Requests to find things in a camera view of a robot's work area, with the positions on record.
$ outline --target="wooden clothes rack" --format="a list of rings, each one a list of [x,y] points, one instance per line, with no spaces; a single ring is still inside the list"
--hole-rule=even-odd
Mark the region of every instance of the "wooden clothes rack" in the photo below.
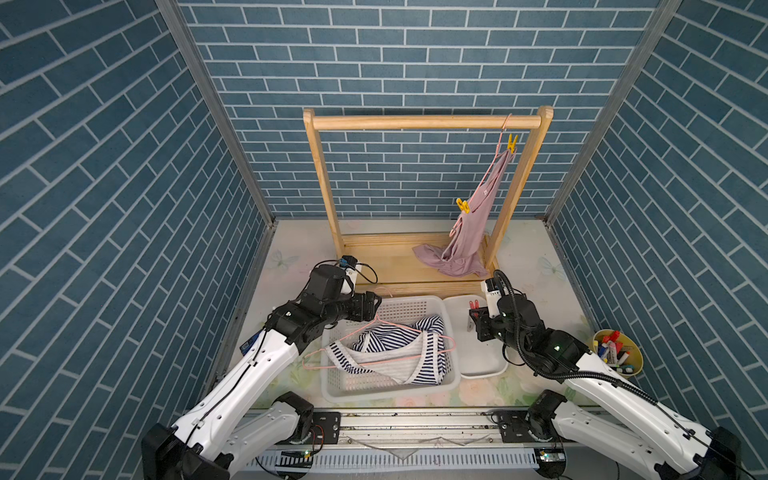
[[[379,274],[379,285],[386,286],[389,292],[379,291],[380,294],[391,293],[399,295],[436,295],[441,298],[463,293],[480,292],[480,277],[475,274],[453,277],[446,276],[436,269],[421,263],[414,255],[412,248],[423,243],[437,247],[448,246],[448,233],[370,233],[343,235],[339,229],[339,218],[333,203],[331,183],[328,179],[328,168],[323,144],[320,141],[321,131],[348,130],[402,130],[402,129],[449,129],[449,128],[486,128],[509,130],[528,130],[528,139],[512,182],[504,200],[504,206],[499,214],[496,226],[490,238],[486,235],[478,254],[485,268],[492,273],[498,268],[496,253],[509,226],[512,212],[518,204],[525,181],[531,173],[538,151],[549,130],[554,111],[552,107],[543,106],[536,115],[517,115],[507,119],[504,115],[383,115],[383,116],[328,116],[316,117],[311,108],[304,110],[304,126],[310,140],[312,159],[323,194],[323,203],[328,213],[333,244],[336,256],[353,255],[358,260],[372,265]],[[447,204],[455,199],[446,198]],[[371,285],[358,277],[358,290],[371,290]]]

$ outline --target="cable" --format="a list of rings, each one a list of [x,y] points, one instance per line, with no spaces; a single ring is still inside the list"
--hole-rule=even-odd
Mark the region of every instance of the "cable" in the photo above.
[[[264,465],[261,465],[261,462],[259,462],[259,457],[256,457],[256,458],[254,458],[254,460],[256,460],[256,463],[257,463],[257,464],[258,464],[258,465],[261,467],[261,469],[262,469],[262,470],[264,470],[266,473],[268,473],[268,474],[272,475],[273,477],[277,477],[277,478],[279,478],[280,480],[286,480],[286,478],[288,478],[288,475],[286,475],[285,477],[281,477],[280,475],[278,475],[278,474],[276,473],[276,472],[277,472],[277,470],[276,470],[275,472],[270,472],[269,470],[267,470],[266,468],[264,468]]]
[[[320,429],[320,436],[319,436],[320,437],[320,448],[315,450],[315,440],[313,439],[312,440],[312,453],[310,453],[310,457],[313,457],[313,456],[317,455],[318,453],[320,453],[323,450],[323,446],[326,444],[326,433],[323,430],[323,427],[321,427],[320,425],[315,425],[315,424],[313,424],[312,427],[313,428],[317,427],[318,429]]]
[[[677,427],[678,427],[679,429],[683,430],[683,432],[686,432],[686,433],[688,434],[688,436],[690,436],[692,439],[694,439],[694,440],[696,440],[697,442],[699,442],[701,445],[704,445],[705,447],[707,447],[707,449],[708,449],[708,450],[710,449],[710,445],[711,445],[711,442],[710,442],[710,445],[707,445],[706,443],[702,442],[702,441],[701,441],[701,440],[700,440],[698,437],[696,437],[696,436],[695,436],[693,433],[691,433],[691,431],[690,431],[689,429],[686,429],[685,427],[683,427],[683,426],[680,424],[680,422],[678,422],[678,421],[677,421],[677,419],[675,419],[675,418],[674,418],[672,415],[670,415],[670,414],[669,414],[669,412],[667,412],[667,410],[664,410],[663,408],[661,408],[661,406],[660,406],[660,405],[658,405],[658,403],[656,404],[656,407],[657,407],[659,410],[661,410],[661,412],[662,412],[663,414],[665,414],[669,420],[672,420],[672,422],[673,422],[675,425],[677,425]],[[726,457],[725,455],[723,455],[722,453],[718,452],[718,451],[717,451],[717,450],[715,450],[715,449],[711,449],[711,451],[712,451],[712,452],[714,452],[714,453],[716,453],[716,454],[717,454],[717,455],[718,455],[720,458],[722,458],[722,459],[723,459],[723,460],[725,460],[726,462],[730,463],[731,465],[735,466],[736,468],[738,468],[738,469],[739,469],[739,470],[741,470],[742,472],[744,472],[744,473],[746,473],[747,475],[749,475],[749,476],[750,476],[750,478],[752,478],[752,480],[756,480],[756,479],[755,479],[755,476],[754,476],[754,475],[752,475],[751,473],[749,473],[749,472],[748,472],[748,471],[747,471],[747,470],[746,470],[744,467],[742,467],[741,465],[737,464],[736,462],[734,462],[733,460],[731,460],[730,458]]]
[[[748,476],[750,476],[753,480],[755,480],[754,475],[749,473],[744,467],[742,467],[741,465],[738,465],[736,462],[734,462],[730,458],[727,458],[725,455],[723,455],[722,453],[718,452],[717,450],[711,449],[710,446],[707,443],[702,442],[690,430],[688,430],[685,427],[683,427],[672,415],[667,413],[667,411],[664,410],[664,408],[662,408],[659,405],[658,400],[656,400],[649,393],[644,392],[642,389],[636,387],[635,385],[632,385],[629,382],[625,382],[622,379],[618,379],[618,378],[615,378],[613,376],[609,376],[609,375],[606,375],[604,373],[599,373],[599,372],[588,372],[588,371],[587,372],[582,372],[582,371],[579,371],[579,372],[573,372],[573,373],[549,373],[549,372],[545,372],[544,370],[539,369],[537,366],[535,366],[533,364],[533,362],[528,358],[528,355],[526,354],[525,349],[523,348],[523,342],[521,342],[520,333],[521,333],[521,329],[523,329],[524,327],[522,325],[522,321],[521,321],[520,315],[518,313],[517,304],[515,302],[515,295],[512,293],[514,291],[514,289],[512,289],[512,286],[511,286],[511,284],[509,282],[509,278],[507,278],[507,276],[504,274],[504,272],[502,272],[500,270],[494,271],[493,277],[499,282],[499,286],[503,285],[503,288],[506,288],[506,290],[508,290],[510,292],[510,294],[512,295],[512,308],[515,311],[515,318],[513,319],[513,321],[515,322],[515,332],[514,332],[515,347],[517,348],[518,354],[520,355],[520,358],[522,359],[523,363],[525,365],[527,365],[528,367],[530,367],[531,370],[533,370],[535,374],[540,375],[540,376],[542,376],[542,377],[544,377],[546,379],[557,380],[557,381],[560,381],[560,382],[564,381],[564,380],[569,380],[569,379],[596,379],[596,380],[601,380],[603,382],[607,382],[607,383],[609,383],[609,384],[611,384],[611,385],[613,385],[615,387],[619,387],[619,388],[625,389],[628,392],[633,393],[636,396],[639,396],[640,398],[642,398],[646,402],[650,403],[651,405],[657,407],[675,425],[677,425],[678,428],[680,428],[684,432],[686,432],[692,439],[696,440],[701,445],[707,447],[708,450],[711,450],[712,452],[716,453],[723,460],[725,460],[726,462],[729,462],[731,465],[735,466],[736,468],[738,468],[739,470],[741,470],[742,472],[744,472]]]
[[[254,360],[254,361],[256,360],[256,357],[259,355],[259,351],[261,350],[261,347],[262,347],[262,346],[264,346],[264,340],[266,339],[266,327],[264,327],[264,328],[262,328],[262,329],[261,329],[261,331],[259,332],[259,335],[261,336],[261,343],[259,344],[259,348],[256,350],[256,355],[254,355],[254,356],[253,356],[253,360]],[[218,401],[218,402],[216,402],[216,403],[214,404],[214,406],[210,407],[210,408],[208,409],[208,411],[207,411],[207,412],[205,412],[205,413],[203,414],[203,416],[202,416],[202,417],[200,417],[200,420],[198,421],[197,425],[199,425],[199,424],[200,424],[200,422],[202,422],[203,420],[205,420],[205,418],[208,416],[208,414],[209,414],[209,413],[211,413],[213,410],[215,410],[215,409],[216,409],[216,407],[218,407],[218,406],[219,406],[219,404],[221,404],[221,403],[224,401],[224,399],[225,399],[226,397],[228,397],[228,396],[229,396],[229,395],[230,395],[230,394],[231,394],[231,393],[232,393],[232,392],[233,392],[233,391],[234,391],[234,390],[237,388],[237,385],[238,385],[238,384],[240,384],[240,380],[242,380],[242,379],[243,379],[243,377],[245,376],[245,374],[246,374],[246,372],[248,371],[248,369],[249,369],[249,368],[250,368],[250,364],[248,364],[248,365],[245,367],[245,369],[243,369],[243,372],[240,374],[240,376],[239,376],[239,377],[237,377],[237,381],[235,382],[235,384],[234,384],[234,385],[232,385],[232,388],[230,389],[230,391],[229,391],[229,392],[227,392],[227,393],[226,393],[226,394],[225,394],[223,397],[221,397],[221,398],[219,399],[219,401]],[[192,435],[195,433],[195,430],[197,430],[197,425],[193,425],[193,426],[192,426],[192,430],[190,431],[190,434],[189,434],[189,436],[187,437],[187,441],[186,441],[186,442],[184,442],[184,444],[185,444],[186,446],[190,446],[190,444],[189,444],[189,443],[190,443],[190,440],[192,439]]]
[[[373,281],[371,281],[371,279],[370,279],[370,278],[368,278],[367,276],[363,275],[363,274],[362,274],[362,272],[358,271],[357,273],[358,273],[358,274],[359,274],[359,275],[360,275],[362,278],[364,278],[364,279],[368,280],[368,283],[378,283],[378,282],[379,282],[379,274],[378,274],[378,273],[376,273],[376,271],[373,269],[373,267],[372,267],[372,266],[370,266],[368,263],[362,263],[362,262],[358,262],[357,264],[358,264],[358,265],[367,266],[368,268],[370,268],[370,269],[371,269],[371,271],[373,272],[373,274],[376,276],[376,281],[375,281],[375,282],[373,282]]]
[[[334,262],[334,263],[338,263],[338,262],[339,262],[339,260],[338,260],[338,259],[336,259],[336,258],[329,258],[328,260],[322,260],[322,261],[319,261],[319,262],[315,263],[315,266],[313,266],[313,267],[312,267],[312,270],[314,270],[314,269],[316,269],[318,266],[320,266],[320,265],[323,265],[324,263],[328,263],[328,262]]]
[[[651,405],[657,407],[663,414],[665,414],[669,420],[671,420],[675,425],[677,425],[678,428],[682,429],[684,432],[686,432],[692,439],[699,442],[701,445],[707,447],[708,450],[711,450],[712,452],[716,453],[719,457],[721,457],[726,462],[730,463],[731,465],[735,466],[742,472],[746,473],[752,480],[756,480],[755,476],[749,473],[744,467],[737,464],[730,458],[726,457],[722,453],[718,452],[715,449],[710,449],[710,446],[704,442],[701,441],[698,437],[696,437],[690,430],[686,429],[684,426],[680,424],[672,415],[670,415],[666,410],[664,410],[660,405],[658,400],[656,400],[654,397],[652,397],[647,392],[644,392],[642,389],[639,389],[638,387],[632,385],[631,383],[624,382],[621,379],[614,378],[609,375],[605,375],[604,373],[599,372],[576,372],[576,373],[559,373],[559,374],[552,374],[549,372],[544,372],[543,370],[540,370],[539,368],[532,365],[530,359],[525,355],[525,352],[522,348],[522,345],[520,343],[520,321],[519,319],[515,320],[515,345],[517,346],[518,354],[520,355],[520,358],[522,361],[531,368],[531,370],[534,371],[534,373],[550,380],[568,380],[568,379],[596,379],[601,380],[610,383],[613,386],[621,387],[625,390],[627,390],[630,393],[635,394],[636,396],[639,396],[646,402],[650,403]]]
[[[524,363],[515,363],[515,362],[510,362],[509,361],[509,359],[507,358],[507,344],[506,343],[502,343],[502,356],[504,357],[504,360],[507,361],[507,363],[510,363],[510,364],[512,364],[514,366],[525,366]]]

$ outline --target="yellow clothespin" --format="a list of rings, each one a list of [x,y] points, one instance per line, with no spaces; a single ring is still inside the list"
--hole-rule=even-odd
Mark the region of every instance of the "yellow clothespin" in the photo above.
[[[518,143],[518,135],[515,135],[515,140],[512,140],[512,134],[509,134],[509,142],[507,148],[511,151],[515,151],[515,145]]]
[[[458,209],[464,212],[465,214],[469,213],[469,204],[467,203],[467,200],[462,200],[461,198],[457,198],[456,205],[458,205]]]

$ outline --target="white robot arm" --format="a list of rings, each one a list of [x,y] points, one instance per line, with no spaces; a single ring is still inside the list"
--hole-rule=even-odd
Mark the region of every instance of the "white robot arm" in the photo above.
[[[516,348],[536,375],[570,386],[623,424],[545,390],[528,410],[534,436],[579,442],[648,480],[736,480],[744,471],[740,440],[733,433],[710,431],[661,404],[570,334],[546,328],[533,302],[512,289],[503,272],[496,270],[493,280],[502,292],[494,299],[500,315],[473,317],[478,339],[500,339]]]
[[[308,436],[314,408],[292,392],[253,421],[237,424],[326,326],[340,319],[373,320],[381,297],[354,293],[361,265],[349,256],[337,263],[315,266],[296,300],[273,310],[250,350],[204,399],[170,428],[150,429],[141,441],[145,478],[224,480],[266,447]]]

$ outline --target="laundry basket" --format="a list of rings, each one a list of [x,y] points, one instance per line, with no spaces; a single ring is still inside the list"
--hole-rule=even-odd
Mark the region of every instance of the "laundry basket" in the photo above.
[[[382,301],[379,307],[379,318],[393,323],[415,323],[425,316],[440,315],[445,328],[443,335],[453,337],[451,319],[445,309],[445,304],[437,296],[407,296],[401,298],[389,298]],[[323,345],[343,338],[354,332],[362,325],[359,322],[342,320],[332,329],[323,332]],[[344,346],[351,346],[362,331],[342,341]],[[450,340],[445,341],[445,348],[453,345]],[[349,374],[341,369],[320,370],[320,389],[323,397],[329,402],[358,402],[361,400],[388,399],[398,396],[423,396],[431,393],[445,392],[458,386],[462,379],[458,370],[458,355],[456,350],[445,354],[448,371],[440,385],[398,385],[388,376],[380,373]],[[333,362],[324,353],[322,365],[330,366]]]

